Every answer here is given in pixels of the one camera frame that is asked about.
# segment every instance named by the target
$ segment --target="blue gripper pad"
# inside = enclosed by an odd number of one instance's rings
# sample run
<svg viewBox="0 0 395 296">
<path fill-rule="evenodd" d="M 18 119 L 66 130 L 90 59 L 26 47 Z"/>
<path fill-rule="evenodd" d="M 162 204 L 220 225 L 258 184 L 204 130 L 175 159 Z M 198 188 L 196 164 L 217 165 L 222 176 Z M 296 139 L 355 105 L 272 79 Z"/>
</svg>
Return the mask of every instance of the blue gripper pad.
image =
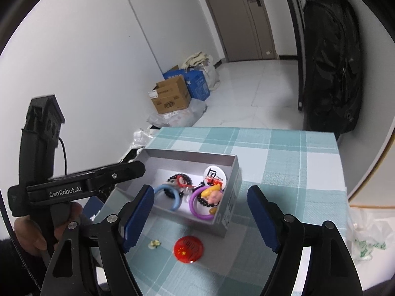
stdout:
<svg viewBox="0 0 395 296">
<path fill-rule="evenodd" d="M 269 202 L 258 186 L 251 186 L 248 189 L 247 203 L 265 245 L 277 253 L 280 249 L 277 227 L 270 212 L 267 210 Z"/>
<path fill-rule="evenodd" d="M 147 221 L 148 215 L 154 204 L 155 194 L 151 186 L 148 186 L 147 191 L 141 197 L 140 202 L 136 206 L 132 216 L 129 218 L 124 229 L 124 241 L 122 248 L 124 253 L 127 253 L 130 248 L 136 246 L 137 241 Z"/>
</svg>

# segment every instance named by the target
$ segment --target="brown door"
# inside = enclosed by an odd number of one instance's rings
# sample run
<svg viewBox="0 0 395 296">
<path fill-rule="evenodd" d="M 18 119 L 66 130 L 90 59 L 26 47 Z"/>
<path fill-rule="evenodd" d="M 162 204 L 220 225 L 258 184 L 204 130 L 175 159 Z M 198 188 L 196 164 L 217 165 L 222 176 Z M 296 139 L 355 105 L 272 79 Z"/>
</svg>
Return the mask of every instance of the brown door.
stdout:
<svg viewBox="0 0 395 296">
<path fill-rule="evenodd" d="M 207 0 L 227 60 L 274 59 L 274 43 L 262 0 Z"/>
</svg>

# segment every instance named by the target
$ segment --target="black bag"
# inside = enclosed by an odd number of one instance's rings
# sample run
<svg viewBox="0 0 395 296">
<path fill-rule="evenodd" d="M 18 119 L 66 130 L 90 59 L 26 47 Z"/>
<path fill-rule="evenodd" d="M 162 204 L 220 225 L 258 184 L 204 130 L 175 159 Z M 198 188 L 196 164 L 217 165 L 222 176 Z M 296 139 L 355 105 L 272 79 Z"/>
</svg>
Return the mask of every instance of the black bag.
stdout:
<svg viewBox="0 0 395 296">
<path fill-rule="evenodd" d="M 307 0 L 305 16 L 307 129 L 355 128 L 362 103 L 358 20 L 347 0 Z"/>
</svg>

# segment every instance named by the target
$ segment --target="tablecloth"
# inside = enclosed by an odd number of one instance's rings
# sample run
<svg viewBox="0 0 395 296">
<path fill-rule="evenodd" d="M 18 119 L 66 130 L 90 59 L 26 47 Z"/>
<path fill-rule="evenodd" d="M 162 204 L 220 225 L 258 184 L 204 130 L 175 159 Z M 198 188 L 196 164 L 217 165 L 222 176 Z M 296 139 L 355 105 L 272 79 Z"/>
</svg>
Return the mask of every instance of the tablecloth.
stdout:
<svg viewBox="0 0 395 296">
<path fill-rule="evenodd" d="M 246 192 L 259 185 L 269 201 L 300 221 L 333 221 L 346 234 L 346 188 L 333 134 L 244 128 L 162 128 L 147 146 L 157 149 L 203 151 L 237 155 L 242 183 L 228 232 L 219 238 L 150 215 L 138 244 L 126 254 L 129 266 L 147 296 L 259 295 L 276 255 L 267 248 L 249 211 Z M 96 217 L 99 222 L 117 213 L 125 201 L 114 191 Z M 194 264 L 178 262 L 174 243 L 194 235 L 204 244 Z M 151 240 L 162 242 L 155 250 Z M 292 296 L 301 295 L 309 263 L 304 248 Z"/>
</svg>

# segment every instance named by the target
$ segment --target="blue bangle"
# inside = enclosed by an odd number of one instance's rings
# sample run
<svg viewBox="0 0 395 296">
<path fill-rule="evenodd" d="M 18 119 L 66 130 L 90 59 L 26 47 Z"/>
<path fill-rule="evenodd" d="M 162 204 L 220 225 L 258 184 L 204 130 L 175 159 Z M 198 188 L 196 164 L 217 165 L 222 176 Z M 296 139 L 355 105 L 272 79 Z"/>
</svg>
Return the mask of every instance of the blue bangle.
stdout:
<svg viewBox="0 0 395 296">
<path fill-rule="evenodd" d="M 171 211 L 176 211 L 180 207 L 180 195 L 179 192 L 171 185 L 163 184 L 154 189 L 154 193 L 157 194 L 161 190 L 168 189 L 174 194 L 174 203 L 173 206 L 170 208 Z"/>
</svg>

